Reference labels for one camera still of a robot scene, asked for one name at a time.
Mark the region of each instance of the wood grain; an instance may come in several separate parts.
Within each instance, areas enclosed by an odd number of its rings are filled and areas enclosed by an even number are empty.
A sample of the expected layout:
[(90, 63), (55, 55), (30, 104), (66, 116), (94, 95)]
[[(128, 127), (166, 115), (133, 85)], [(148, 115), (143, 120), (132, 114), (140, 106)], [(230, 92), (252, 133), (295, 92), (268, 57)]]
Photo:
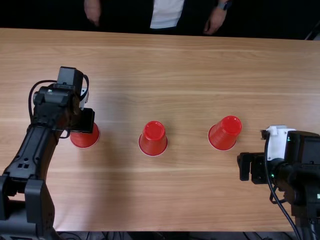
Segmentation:
[[(263, 151), (259, 130), (272, 124), (320, 133), (319, 63), (315, 41), (0, 29), (0, 170), (25, 136), (31, 86), (75, 67), (101, 137), (55, 150), (58, 231), (290, 231), (268, 187), (239, 180), (236, 158)], [(227, 115), (243, 131), (217, 151), (208, 130)], [(151, 120), (169, 141), (153, 158), (138, 148)]]

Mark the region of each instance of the red cup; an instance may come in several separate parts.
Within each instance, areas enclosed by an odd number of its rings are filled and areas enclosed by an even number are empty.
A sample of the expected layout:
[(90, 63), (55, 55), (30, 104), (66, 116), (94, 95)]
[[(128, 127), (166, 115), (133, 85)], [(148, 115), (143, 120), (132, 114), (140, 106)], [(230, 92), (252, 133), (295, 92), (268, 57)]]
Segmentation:
[(210, 128), (208, 133), (209, 142), (218, 150), (229, 150), (236, 144), (241, 129), (242, 124), (239, 118), (226, 116)]
[(162, 154), (168, 145), (165, 127), (158, 121), (148, 122), (139, 137), (139, 147), (148, 156)]
[(97, 124), (93, 124), (92, 133), (71, 132), (70, 140), (78, 148), (87, 149), (93, 146), (100, 137), (100, 131)]

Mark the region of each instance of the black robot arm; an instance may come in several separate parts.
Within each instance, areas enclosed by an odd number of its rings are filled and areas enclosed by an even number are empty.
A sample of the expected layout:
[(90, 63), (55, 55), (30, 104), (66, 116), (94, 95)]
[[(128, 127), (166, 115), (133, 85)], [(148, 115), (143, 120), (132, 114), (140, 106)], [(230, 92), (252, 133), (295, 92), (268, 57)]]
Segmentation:
[[(87, 80), (82, 89), (83, 78)], [(89, 80), (75, 68), (61, 67), (57, 82), (33, 96), (34, 114), (16, 156), (0, 176), (0, 234), (6, 240), (59, 239), (55, 207), (46, 178), (63, 131), (91, 133), (95, 112), (81, 107)], [(24, 201), (9, 197), (24, 194)]]
[[(240, 180), (248, 181), (249, 173), (254, 184), (267, 184), (269, 179), (273, 184), (271, 191), (278, 189), (284, 192), (283, 199), (279, 200), (280, 205), (285, 202), (291, 205), (291, 215), (295, 217), (295, 223), (300, 230), (297, 238), (299, 239), (300, 235), (304, 240), (318, 240), (320, 136), (312, 132), (290, 129), (287, 131), (287, 128), (281, 127), (272, 136), (271, 143), (266, 141), (264, 153), (243, 152), (237, 157)], [(262, 131), (262, 139), (269, 139), (270, 134), (272, 131)], [(278, 204), (272, 193), (270, 201)]]

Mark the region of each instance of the black jacket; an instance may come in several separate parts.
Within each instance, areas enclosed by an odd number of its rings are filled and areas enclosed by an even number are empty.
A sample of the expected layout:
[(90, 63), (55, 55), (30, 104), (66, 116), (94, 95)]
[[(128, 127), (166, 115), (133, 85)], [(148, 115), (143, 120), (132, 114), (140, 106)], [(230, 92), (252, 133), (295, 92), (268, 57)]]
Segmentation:
[[(215, 5), (214, 0), (185, 0), (176, 29), (180, 34), (198, 35)], [(153, 0), (101, 0), (100, 25), (104, 31), (148, 33)]]

